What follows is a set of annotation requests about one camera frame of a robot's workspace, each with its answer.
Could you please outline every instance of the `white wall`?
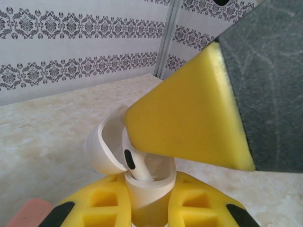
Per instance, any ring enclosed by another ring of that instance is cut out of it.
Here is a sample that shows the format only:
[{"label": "white wall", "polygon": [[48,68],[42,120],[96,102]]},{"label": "white wall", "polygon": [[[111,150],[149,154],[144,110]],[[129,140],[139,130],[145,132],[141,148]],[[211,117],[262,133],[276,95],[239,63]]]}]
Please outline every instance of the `white wall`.
[{"label": "white wall", "polygon": [[153,73],[169,0],[1,0],[0,105]]}]

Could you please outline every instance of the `pink eraser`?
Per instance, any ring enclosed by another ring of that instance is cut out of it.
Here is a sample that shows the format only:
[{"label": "pink eraser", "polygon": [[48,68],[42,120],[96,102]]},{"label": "pink eraser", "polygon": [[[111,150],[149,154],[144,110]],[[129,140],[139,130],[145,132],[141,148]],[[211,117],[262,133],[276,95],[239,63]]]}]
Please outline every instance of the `pink eraser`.
[{"label": "pink eraser", "polygon": [[51,203],[42,199],[28,200],[5,227],[38,227],[52,211]]}]

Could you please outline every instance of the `foam pad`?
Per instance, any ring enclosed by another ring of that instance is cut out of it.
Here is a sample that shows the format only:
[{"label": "foam pad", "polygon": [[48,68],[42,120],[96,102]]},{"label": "foam pad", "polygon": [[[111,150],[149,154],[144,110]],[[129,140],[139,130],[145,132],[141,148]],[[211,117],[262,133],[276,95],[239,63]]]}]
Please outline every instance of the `foam pad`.
[{"label": "foam pad", "polygon": [[257,170],[303,173],[302,9],[267,0],[218,38]]}]

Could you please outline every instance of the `yellow foam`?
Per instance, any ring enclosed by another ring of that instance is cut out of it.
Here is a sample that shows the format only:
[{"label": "yellow foam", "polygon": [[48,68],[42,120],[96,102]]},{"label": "yellow foam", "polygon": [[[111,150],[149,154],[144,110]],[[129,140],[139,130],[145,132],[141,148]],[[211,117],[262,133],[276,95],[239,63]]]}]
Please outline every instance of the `yellow foam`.
[{"label": "yellow foam", "polygon": [[131,227],[131,203],[124,174],[96,181],[61,204],[72,201],[75,206],[61,227]]},{"label": "yellow foam", "polygon": [[133,104],[125,123],[138,150],[254,170],[218,43]]},{"label": "yellow foam", "polygon": [[168,207],[169,227],[239,227],[227,204],[244,206],[194,177],[178,172]]}]

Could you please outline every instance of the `wallpaper border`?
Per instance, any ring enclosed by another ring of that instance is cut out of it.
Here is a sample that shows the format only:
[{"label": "wallpaper border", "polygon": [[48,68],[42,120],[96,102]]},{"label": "wallpaper border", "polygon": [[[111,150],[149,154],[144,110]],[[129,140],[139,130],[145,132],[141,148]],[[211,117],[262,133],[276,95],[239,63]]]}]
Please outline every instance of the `wallpaper border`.
[{"label": "wallpaper border", "polygon": [[206,47],[211,41],[214,40],[214,36],[209,34],[198,32],[194,29],[185,28],[184,26],[176,25],[173,41],[177,43],[187,45],[188,47],[193,47],[201,51]]},{"label": "wallpaper border", "polygon": [[164,22],[108,16],[75,15],[7,7],[0,10],[0,39],[161,38]]},{"label": "wallpaper border", "polygon": [[228,6],[220,7],[213,0],[184,0],[181,9],[204,14],[206,16],[237,22],[246,13],[255,8],[255,4],[242,0],[233,0]]},{"label": "wallpaper border", "polygon": [[59,80],[76,79],[112,73],[122,70],[130,70],[154,66],[157,60],[157,52],[142,52],[120,55],[108,55],[99,57],[86,57],[85,59],[42,61],[40,64],[29,62],[26,66],[21,63],[16,67],[2,65],[0,68],[1,87],[7,90],[24,88],[27,85],[37,86],[41,83],[58,82]]},{"label": "wallpaper border", "polygon": [[165,68],[172,70],[172,71],[177,71],[179,68],[181,68],[183,65],[187,63],[186,60],[180,59],[175,55],[169,54]]},{"label": "wallpaper border", "polygon": [[170,3],[170,0],[141,0],[141,1],[148,1],[151,3],[156,3],[156,4],[160,4],[160,5],[165,5],[165,6],[168,6]]}]

